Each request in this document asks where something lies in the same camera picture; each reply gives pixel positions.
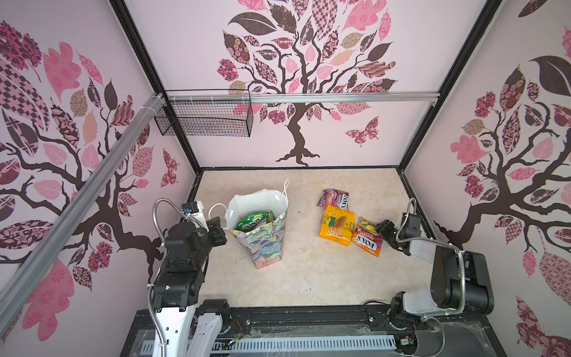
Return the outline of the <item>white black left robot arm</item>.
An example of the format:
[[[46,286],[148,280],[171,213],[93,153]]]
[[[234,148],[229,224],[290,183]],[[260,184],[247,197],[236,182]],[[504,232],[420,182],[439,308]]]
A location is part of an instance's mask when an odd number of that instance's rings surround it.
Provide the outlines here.
[[[148,310],[154,324],[154,356],[209,356],[223,327],[230,324],[226,299],[199,303],[213,248],[225,245],[220,218],[201,223],[196,214],[168,232],[167,256],[149,286]]]

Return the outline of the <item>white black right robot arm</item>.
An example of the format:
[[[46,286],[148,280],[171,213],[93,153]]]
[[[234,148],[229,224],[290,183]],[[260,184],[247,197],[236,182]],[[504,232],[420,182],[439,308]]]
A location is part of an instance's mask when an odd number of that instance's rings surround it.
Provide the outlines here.
[[[420,217],[414,214],[404,214],[399,227],[388,220],[376,227],[392,248],[432,265],[427,289],[399,292],[392,298],[388,309],[391,325],[404,330],[428,318],[489,315],[495,298],[484,255],[421,237],[419,228]]]

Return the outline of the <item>orange Fox's candy bag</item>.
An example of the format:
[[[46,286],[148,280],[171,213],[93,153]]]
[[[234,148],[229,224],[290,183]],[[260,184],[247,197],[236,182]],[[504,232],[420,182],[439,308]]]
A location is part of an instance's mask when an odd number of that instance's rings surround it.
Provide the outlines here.
[[[365,252],[379,257],[384,238],[378,227],[379,223],[360,217],[355,224],[351,241]]]

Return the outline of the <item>floral white paper bag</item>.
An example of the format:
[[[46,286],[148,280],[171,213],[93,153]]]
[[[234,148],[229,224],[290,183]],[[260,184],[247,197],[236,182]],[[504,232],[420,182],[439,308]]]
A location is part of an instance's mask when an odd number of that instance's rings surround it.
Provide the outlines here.
[[[236,195],[227,205],[216,203],[208,212],[210,216],[214,208],[224,209],[226,223],[224,229],[234,236],[256,269],[265,268],[283,259],[289,183],[289,179],[285,180],[282,190],[263,189],[250,194]],[[247,233],[236,230],[236,224],[243,217],[263,211],[273,212],[272,223]]]

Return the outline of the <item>green snack packet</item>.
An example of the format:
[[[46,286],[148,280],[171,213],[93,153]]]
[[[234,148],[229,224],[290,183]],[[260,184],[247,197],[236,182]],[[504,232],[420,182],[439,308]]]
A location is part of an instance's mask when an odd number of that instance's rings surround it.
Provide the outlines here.
[[[236,230],[247,233],[267,223],[272,223],[273,221],[274,214],[272,211],[257,212],[239,220],[236,224]]]

